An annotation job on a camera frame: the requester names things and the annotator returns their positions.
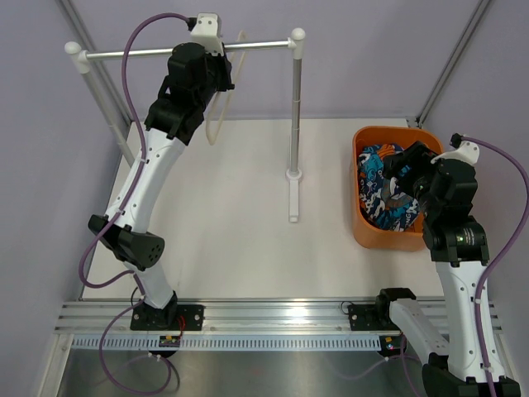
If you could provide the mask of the colourful patterned shorts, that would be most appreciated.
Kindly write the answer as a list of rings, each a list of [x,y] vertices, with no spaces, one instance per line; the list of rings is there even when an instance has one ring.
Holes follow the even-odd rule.
[[[395,143],[365,146],[357,158],[360,211],[380,230],[405,232],[419,215],[418,201],[383,176],[384,158],[402,151]]]

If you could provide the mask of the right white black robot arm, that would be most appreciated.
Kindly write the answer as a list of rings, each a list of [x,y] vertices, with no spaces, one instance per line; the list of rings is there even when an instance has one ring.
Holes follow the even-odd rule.
[[[498,355],[488,301],[489,259],[483,227],[471,216],[478,189],[481,141],[454,134],[452,151],[437,154],[420,141],[384,160],[384,177],[420,206],[423,240],[441,282],[449,337],[443,338],[408,289],[383,289],[374,308],[383,328],[395,326],[422,364],[429,396],[519,396]]]

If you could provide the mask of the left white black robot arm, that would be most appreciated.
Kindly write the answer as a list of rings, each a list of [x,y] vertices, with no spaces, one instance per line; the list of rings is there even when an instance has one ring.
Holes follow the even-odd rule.
[[[165,242],[148,228],[155,203],[176,160],[203,124],[216,93],[234,89],[231,62],[197,43],[172,50],[168,73],[141,126],[141,148],[120,193],[104,215],[93,215],[89,229],[126,267],[140,292],[132,310],[135,331],[181,330],[199,313],[179,307],[160,259]]]

